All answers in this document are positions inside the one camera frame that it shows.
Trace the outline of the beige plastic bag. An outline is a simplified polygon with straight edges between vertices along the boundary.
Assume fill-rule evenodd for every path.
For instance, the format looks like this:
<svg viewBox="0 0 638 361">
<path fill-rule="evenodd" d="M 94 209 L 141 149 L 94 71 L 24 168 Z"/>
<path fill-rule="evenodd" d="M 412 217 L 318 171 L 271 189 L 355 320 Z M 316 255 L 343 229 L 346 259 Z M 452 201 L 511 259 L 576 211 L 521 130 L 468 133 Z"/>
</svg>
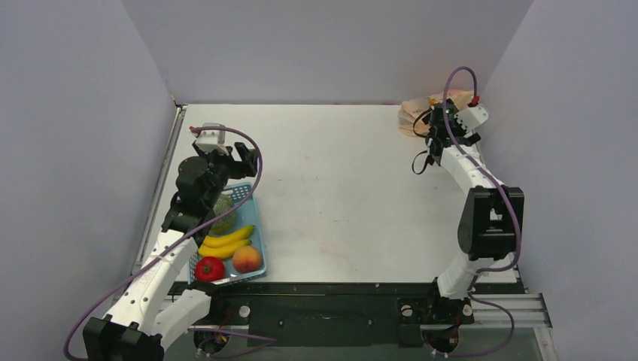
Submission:
<svg viewBox="0 0 638 361">
<path fill-rule="evenodd" d="M 446 97 L 450 98 L 459 110 L 463 110 L 467 108 L 467 104 L 473 96 L 472 91 L 452 89 L 448 91 Z M 443 94 L 437 93 L 401 102 L 397 113 L 398 130 L 403 135 L 413 138 L 417 138 L 418 135 L 426 135 L 429 132 L 427 120 L 424 120 L 424 123 L 419 121 L 415 126 L 413 123 L 422 113 L 430 110 L 432 105 L 440 103 L 442 100 Z"/>
</svg>

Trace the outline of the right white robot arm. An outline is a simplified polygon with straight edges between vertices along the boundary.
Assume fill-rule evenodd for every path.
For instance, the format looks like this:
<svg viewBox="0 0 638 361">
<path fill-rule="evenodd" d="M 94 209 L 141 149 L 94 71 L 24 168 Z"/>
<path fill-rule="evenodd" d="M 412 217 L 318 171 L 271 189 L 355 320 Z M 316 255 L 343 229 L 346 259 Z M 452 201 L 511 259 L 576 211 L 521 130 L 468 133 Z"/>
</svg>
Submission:
<svg viewBox="0 0 638 361">
<path fill-rule="evenodd" d="M 470 291 L 497 262 L 516 254 L 521 246 L 524 193 L 506 186 L 487 170 L 475 148 L 475 128 L 488 119 L 487 109 L 474 103 L 462 111 L 451 99 L 437 103 L 426 116 L 427 165 L 438 165 L 466 196 L 457 227 L 459 250 L 433 281 L 424 301 L 426 320 L 433 324 L 471 323 Z"/>
</svg>

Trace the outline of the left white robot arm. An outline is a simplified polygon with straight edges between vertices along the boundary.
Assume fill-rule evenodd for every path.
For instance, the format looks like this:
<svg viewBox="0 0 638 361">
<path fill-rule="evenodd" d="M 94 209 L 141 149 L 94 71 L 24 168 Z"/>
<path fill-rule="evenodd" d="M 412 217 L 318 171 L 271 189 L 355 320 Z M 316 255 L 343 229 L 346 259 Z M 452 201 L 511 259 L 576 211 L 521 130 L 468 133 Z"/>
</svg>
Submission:
<svg viewBox="0 0 638 361">
<path fill-rule="evenodd" d="M 154 249 L 138 272 L 127 278 L 121 298 L 101 318 L 91 317 L 82 336 L 89 360 L 161 360 L 169 346 L 197 320 L 216 323 L 224 302 L 215 287 L 199 281 L 185 296 L 160 308 L 181 269 L 195 255 L 212 223 L 214 206 L 228 181 L 259 181 L 259 149 L 241 143 L 225 151 L 198 149 L 178 166 L 177 190 L 157 235 Z"/>
</svg>

